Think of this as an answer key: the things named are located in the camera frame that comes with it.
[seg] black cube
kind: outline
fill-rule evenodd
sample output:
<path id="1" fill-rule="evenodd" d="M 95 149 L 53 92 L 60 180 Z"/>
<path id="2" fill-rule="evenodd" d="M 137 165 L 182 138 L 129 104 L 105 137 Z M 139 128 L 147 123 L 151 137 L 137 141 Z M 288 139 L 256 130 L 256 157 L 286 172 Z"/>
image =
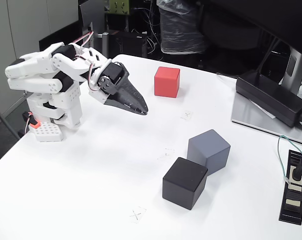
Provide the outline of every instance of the black cube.
<path id="1" fill-rule="evenodd" d="M 205 166 L 179 157 L 163 177 L 162 197 L 191 210 L 205 189 L 207 175 Z"/>

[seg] power outlet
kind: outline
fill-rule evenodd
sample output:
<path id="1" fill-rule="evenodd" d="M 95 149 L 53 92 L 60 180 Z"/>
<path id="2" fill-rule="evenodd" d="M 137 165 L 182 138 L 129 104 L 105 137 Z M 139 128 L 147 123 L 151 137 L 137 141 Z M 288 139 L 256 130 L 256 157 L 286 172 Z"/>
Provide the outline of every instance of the power outlet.
<path id="1" fill-rule="evenodd" d="M 302 178 L 295 181 L 292 177 L 293 170 L 300 163 L 301 153 L 289 151 L 286 176 L 290 184 L 285 183 L 279 221 L 302 224 Z"/>

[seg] red cube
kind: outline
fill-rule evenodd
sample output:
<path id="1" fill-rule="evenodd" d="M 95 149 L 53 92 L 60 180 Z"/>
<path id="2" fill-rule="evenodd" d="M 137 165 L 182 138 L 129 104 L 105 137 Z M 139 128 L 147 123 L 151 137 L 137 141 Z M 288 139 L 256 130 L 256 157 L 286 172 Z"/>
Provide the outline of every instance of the red cube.
<path id="1" fill-rule="evenodd" d="M 180 69 L 160 66 L 154 76 L 154 95 L 176 98 L 180 86 Z"/>

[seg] white robotic arm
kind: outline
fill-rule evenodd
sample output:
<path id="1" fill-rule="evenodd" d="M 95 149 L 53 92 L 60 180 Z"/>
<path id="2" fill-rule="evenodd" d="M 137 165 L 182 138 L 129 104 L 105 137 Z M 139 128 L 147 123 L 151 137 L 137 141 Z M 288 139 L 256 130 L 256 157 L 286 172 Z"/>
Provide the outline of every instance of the white robotic arm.
<path id="1" fill-rule="evenodd" d="M 140 115 L 148 112 L 126 68 L 91 47 L 55 43 L 22 56 L 5 74 L 11 89 L 34 93 L 27 99 L 31 112 L 24 119 L 40 142 L 61 141 L 63 134 L 57 125 L 75 128 L 80 124 L 79 82 L 88 81 L 89 94 L 102 104 Z"/>

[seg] white table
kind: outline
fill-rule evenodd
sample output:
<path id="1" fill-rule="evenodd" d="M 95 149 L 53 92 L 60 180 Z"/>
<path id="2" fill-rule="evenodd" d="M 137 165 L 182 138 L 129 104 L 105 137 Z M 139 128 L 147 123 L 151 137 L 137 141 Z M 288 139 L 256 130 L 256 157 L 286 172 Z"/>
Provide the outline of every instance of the white table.
<path id="1" fill-rule="evenodd" d="M 0 160 L 0 240 L 302 240 L 302 226 L 278 221 L 278 138 L 231 122 L 234 79 L 126 55 L 115 61 L 148 115 L 102 105 L 83 84 L 78 130 L 63 128 L 65 140 L 47 143 L 28 133 Z M 181 69 L 177 98 L 154 96 L 159 66 Z M 231 145 L 226 167 L 207 178 L 192 210 L 163 199 L 163 176 L 186 158 L 189 138 L 210 129 Z M 285 166 L 289 149 L 282 140 Z M 132 223 L 136 207 L 146 212 Z"/>

